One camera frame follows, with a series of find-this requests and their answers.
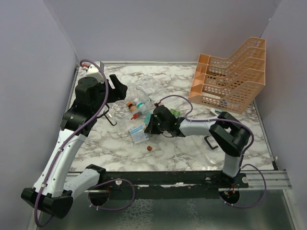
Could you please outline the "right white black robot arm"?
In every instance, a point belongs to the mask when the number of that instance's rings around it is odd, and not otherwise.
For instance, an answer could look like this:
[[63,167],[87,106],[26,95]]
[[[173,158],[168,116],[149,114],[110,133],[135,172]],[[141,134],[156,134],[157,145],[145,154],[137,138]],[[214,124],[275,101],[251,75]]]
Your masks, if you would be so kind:
[[145,133],[160,135],[167,132],[171,137],[211,136],[224,151],[224,166],[220,176],[221,184],[232,187],[238,181],[243,155],[251,145],[252,131],[236,120],[230,113],[208,119],[175,117],[168,108],[161,105],[151,114]]

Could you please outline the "clear plastic medicine box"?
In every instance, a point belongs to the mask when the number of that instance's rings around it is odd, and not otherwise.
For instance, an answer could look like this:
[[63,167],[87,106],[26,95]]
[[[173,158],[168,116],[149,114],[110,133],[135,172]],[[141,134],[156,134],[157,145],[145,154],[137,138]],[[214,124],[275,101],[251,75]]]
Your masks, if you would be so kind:
[[154,107],[152,102],[148,95],[127,97],[113,103],[107,117],[122,129],[147,125]]

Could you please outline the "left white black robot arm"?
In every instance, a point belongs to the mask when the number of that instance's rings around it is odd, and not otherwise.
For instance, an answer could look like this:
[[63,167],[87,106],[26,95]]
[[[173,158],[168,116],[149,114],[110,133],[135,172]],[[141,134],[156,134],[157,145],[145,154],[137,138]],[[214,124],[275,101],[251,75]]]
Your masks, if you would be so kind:
[[70,182],[66,176],[81,145],[100,118],[99,112],[110,103],[126,98],[127,86],[115,74],[111,74],[113,87],[106,84],[101,75],[79,79],[75,87],[75,100],[63,115],[57,143],[39,179],[22,191],[21,198],[36,211],[52,217],[64,218],[73,201],[85,190],[105,186],[105,169],[89,165]]

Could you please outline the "green small packet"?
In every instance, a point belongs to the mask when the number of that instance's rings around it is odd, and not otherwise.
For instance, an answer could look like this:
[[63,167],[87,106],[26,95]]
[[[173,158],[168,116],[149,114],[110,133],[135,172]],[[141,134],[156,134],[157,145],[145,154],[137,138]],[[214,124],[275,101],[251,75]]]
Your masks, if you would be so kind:
[[172,115],[174,115],[175,117],[180,117],[181,116],[181,112],[175,109],[170,109],[170,112],[172,113]]

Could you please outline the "brown orange-cap medicine bottle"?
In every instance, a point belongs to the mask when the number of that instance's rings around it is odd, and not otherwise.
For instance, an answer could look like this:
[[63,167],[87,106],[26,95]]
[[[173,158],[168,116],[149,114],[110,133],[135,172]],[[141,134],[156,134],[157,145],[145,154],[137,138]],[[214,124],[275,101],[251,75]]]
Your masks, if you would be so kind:
[[137,110],[137,106],[132,102],[127,102],[127,107],[130,112],[134,112]]

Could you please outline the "white green-label medicine bottle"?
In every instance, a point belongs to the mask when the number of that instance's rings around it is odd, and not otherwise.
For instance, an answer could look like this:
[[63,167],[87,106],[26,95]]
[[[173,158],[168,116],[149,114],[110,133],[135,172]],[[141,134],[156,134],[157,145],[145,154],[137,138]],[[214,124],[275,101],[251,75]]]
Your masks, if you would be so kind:
[[139,99],[135,99],[135,105],[137,106],[138,110],[144,115],[147,113],[147,107],[144,104],[143,101],[139,100]]

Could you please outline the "white blue gauze packet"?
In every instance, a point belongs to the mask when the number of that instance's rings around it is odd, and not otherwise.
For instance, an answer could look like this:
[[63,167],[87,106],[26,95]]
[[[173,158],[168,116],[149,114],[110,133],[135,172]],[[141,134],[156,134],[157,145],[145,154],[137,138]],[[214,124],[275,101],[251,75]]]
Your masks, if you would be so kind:
[[149,140],[149,136],[144,132],[145,125],[134,126],[129,129],[134,144]]

